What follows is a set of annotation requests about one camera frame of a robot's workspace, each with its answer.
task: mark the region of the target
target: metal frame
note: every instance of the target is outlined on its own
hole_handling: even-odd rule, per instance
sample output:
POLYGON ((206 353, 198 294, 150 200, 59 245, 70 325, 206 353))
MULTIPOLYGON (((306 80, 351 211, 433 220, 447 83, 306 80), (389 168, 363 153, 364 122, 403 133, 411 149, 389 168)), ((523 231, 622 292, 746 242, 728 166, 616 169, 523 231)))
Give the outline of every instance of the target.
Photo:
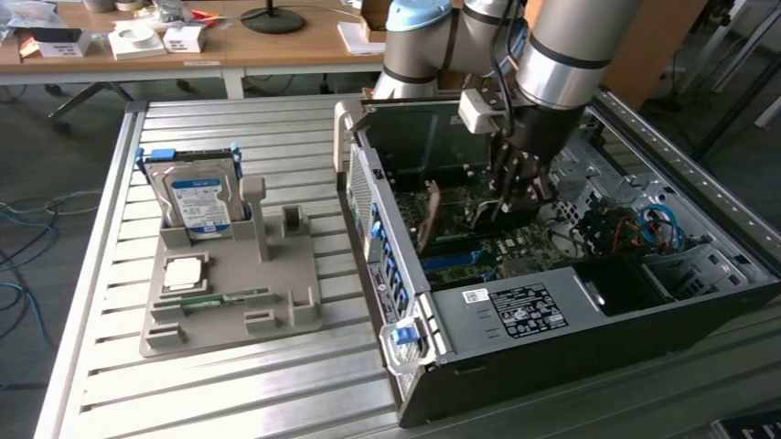
MULTIPOLYGON (((128 435, 165 438, 226 434, 306 439, 559 439, 624 438, 636 431, 643 431, 643 437, 671 437, 700 432, 726 413, 776 401, 776 388, 767 383, 781 382, 778 301, 732 320, 683 353, 445 422, 399 429, 332 188, 332 108, 338 99, 355 97, 164 102, 152 104, 142 116, 126 114, 35 439, 116 437, 122 434, 117 428, 128 435), (138 141, 212 145, 230 139, 257 145, 248 154, 256 161, 246 165, 266 175, 269 209, 285 200, 302 203, 318 228, 317 268, 330 324, 306 336, 142 360, 136 332, 145 291, 130 274, 149 269, 156 242, 148 233, 157 225, 158 210, 142 176, 129 172, 128 155, 138 141), (260 152, 277 159, 262 160, 260 152), (117 276, 112 282, 133 280, 105 289, 101 282, 109 276, 117 276)), ((686 156, 615 98, 606 94, 599 99, 686 175, 694 166, 686 156)), ((731 211, 731 194, 710 187, 712 180, 690 175, 691 184, 732 212, 746 233, 762 238, 766 229, 758 227, 763 226, 759 219, 750 211, 731 211)), ((778 255, 778 235, 767 236, 767 251, 778 255)))
POLYGON ((220 66, 165 70, 101 70, 57 73, 0 73, 0 85, 66 84, 81 82, 121 82, 136 80, 186 80, 221 78, 228 99, 244 99, 241 79, 253 75, 293 75, 308 73, 351 73, 381 71, 381 63, 308 64, 289 66, 220 66))

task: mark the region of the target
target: blue cable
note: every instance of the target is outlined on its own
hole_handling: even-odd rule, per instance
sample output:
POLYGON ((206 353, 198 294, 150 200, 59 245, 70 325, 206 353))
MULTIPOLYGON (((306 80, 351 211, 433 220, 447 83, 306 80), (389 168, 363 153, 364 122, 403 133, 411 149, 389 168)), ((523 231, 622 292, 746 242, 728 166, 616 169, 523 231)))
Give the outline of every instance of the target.
POLYGON ((674 218, 672 211, 670 209, 667 209, 666 206, 662 206, 660 204, 648 204, 647 206, 644 206, 643 208, 640 208, 638 210, 636 222, 639 223, 639 228, 640 228, 640 231, 643 233, 643 237, 646 238, 646 240, 650 243, 654 243, 654 238, 650 235, 650 232, 646 230, 646 227, 644 227, 644 225, 646 225, 646 218, 643 216, 644 210, 658 210, 667 217, 667 220, 670 221, 670 227, 672 228, 674 247, 676 250, 680 250, 683 240, 680 239, 680 229, 678 228, 678 222, 674 218))
MULTIPOLYGON (((35 370, 37 366, 39 366, 39 363, 42 362, 43 356, 46 355, 46 339, 43 337, 43 321, 39 317, 39 310, 37 309, 35 300, 34 300, 33 296, 29 294, 29 292, 21 287, 21 285, 13 284, 10 282, 0 282, 0 286, 13 288, 14 290, 21 291, 23 293, 23 295, 26 295, 26 300, 29 300, 29 305, 33 308, 33 314, 35 315, 37 331, 39 333, 39 356, 38 356, 35 363, 33 363, 33 365, 19 374, 18 378, 15 379, 15 382, 18 382, 33 372, 33 370, 35 370)), ((3 391, 11 384, 13 384, 13 382, 10 382, 10 381, 6 382, 5 384, 0 384, 0 391, 3 391)))
POLYGON ((17 262, 15 265, 7 265, 7 266, 0 268, 0 272, 6 272, 6 271, 9 271, 9 270, 11 270, 14 268, 21 267, 26 263, 31 262, 34 259, 37 259, 37 257, 39 257, 41 254, 43 254, 43 252, 46 252, 46 250, 53 245, 53 242, 54 242, 55 237, 57 237, 57 232, 51 228, 51 226, 49 226, 49 224, 42 224, 42 223, 38 223, 38 222, 26 222, 26 221, 22 221, 21 219, 17 219, 17 218, 11 217, 10 215, 7 215, 2 210, 0 210, 0 217, 5 218, 7 221, 10 221, 14 224, 18 224, 21 226, 38 227, 41 229, 45 229, 45 231, 49 233, 49 241, 46 242, 46 245, 43 245, 43 247, 37 251, 35 254, 33 254, 23 261, 17 262))

